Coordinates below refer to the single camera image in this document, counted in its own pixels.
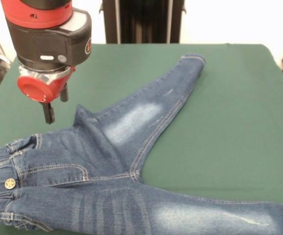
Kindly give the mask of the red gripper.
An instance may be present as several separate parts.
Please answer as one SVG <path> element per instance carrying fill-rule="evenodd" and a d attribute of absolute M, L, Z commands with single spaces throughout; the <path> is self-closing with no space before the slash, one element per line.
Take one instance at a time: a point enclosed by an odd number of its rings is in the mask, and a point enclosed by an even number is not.
<path fill-rule="evenodd" d="M 68 101 L 67 82 L 75 70 L 75 66 L 65 66 L 59 70 L 41 72 L 29 70 L 23 65 L 19 66 L 20 75 L 17 85 L 25 96 L 41 102 L 47 124 L 55 122 L 54 110 L 50 102 L 59 96 L 61 102 Z"/>

